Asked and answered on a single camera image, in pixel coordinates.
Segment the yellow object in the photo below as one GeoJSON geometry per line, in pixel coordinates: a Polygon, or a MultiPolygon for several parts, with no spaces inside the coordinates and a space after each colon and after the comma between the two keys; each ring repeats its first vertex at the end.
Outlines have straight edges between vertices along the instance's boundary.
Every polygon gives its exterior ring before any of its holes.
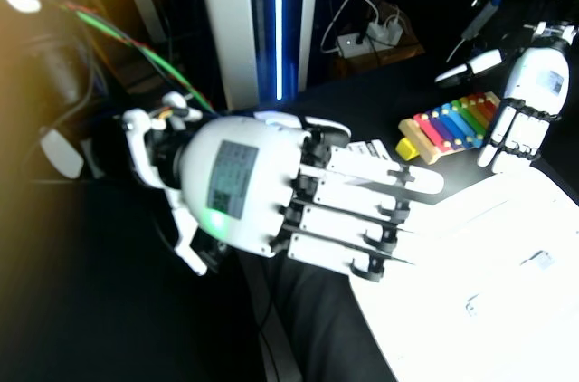
{"type": "Polygon", "coordinates": [[[418,156],[418,150],[408,138],[400,139],[400,142],[396,145],[396,152],[404,160],[411,160],[418,156]]]}

